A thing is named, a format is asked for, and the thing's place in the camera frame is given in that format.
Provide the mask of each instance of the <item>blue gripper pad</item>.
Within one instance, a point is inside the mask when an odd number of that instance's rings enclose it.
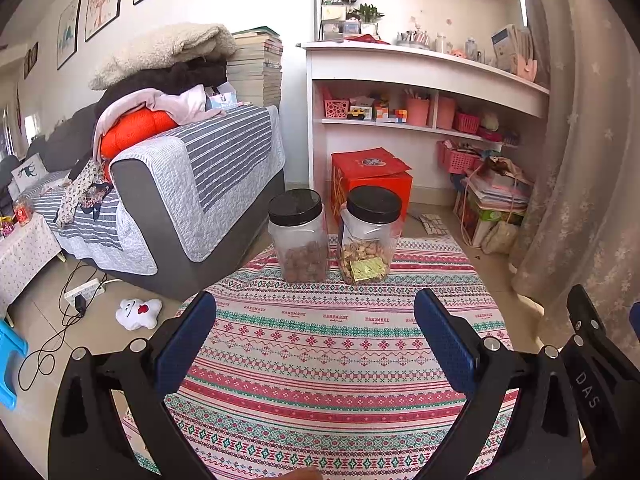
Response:
[[[476,356],[459,334],[460,331],[465,332],[462,336],[470,336],[460,322],[473,332],[477,342],[480,341],[479,336],[465,319],[449,314],[430,288],[424,288],[415,295],[414,316],[451,387],[467,397],[471,396],[476,390]]]
[[[640,339],[640,302],[634,303],[629,313],[629,322],[636,332],[636,336]]]
[[[155,389],[161,397],[178,391],[216,321],[216,300],[208,292],[201,293],[193,309],[182,315],[188,316],[156,359]]]

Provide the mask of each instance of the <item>orange pillow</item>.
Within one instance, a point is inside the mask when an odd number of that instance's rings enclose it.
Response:
[[[175,128],[178,124],[162,110],[152,112],[141,108],[122,116],[102,137],[100,154],[112,159],[118,153],[149,137]]]

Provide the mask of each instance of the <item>white stuffed toy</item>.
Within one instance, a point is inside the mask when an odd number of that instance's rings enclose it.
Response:
[[[116,311],[116,320],[127,330],[140,327],[155,328],[158,324],[158,313],[162,308],[162,301],[142,301],[138,298],[122,300]]]

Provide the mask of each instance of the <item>power strip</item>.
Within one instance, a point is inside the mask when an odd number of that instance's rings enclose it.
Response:
[[[76,288],[66,292],[65,300],[69,305],[76,306],[76,296],[83,296],[88,303],[92,298],[100,296],[103,292],[104,287],[100,284],[97,278],[94,278],[91,281],[76,286]]]

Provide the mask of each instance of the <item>screw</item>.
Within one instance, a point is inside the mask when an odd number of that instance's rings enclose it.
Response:
[[[545,354],[552,359],[555,359],[559,355],[558,349],[555,346],[545,346]]]
[[[75,361],[79,361],[86,355],[86,349],[83,346],[79,346],[73,352],[71,352],[71,357]]]
[[[146,339],[134,339],[130,344],[129,344],[129,349],[132,352],[142,352],[144,349],[146,348]]]
[[[500,341],[498,341],[495,337],[486,338],[482,342],[482,344],[486,349],[491,350],[491,352],[495,352],[500,349]]]

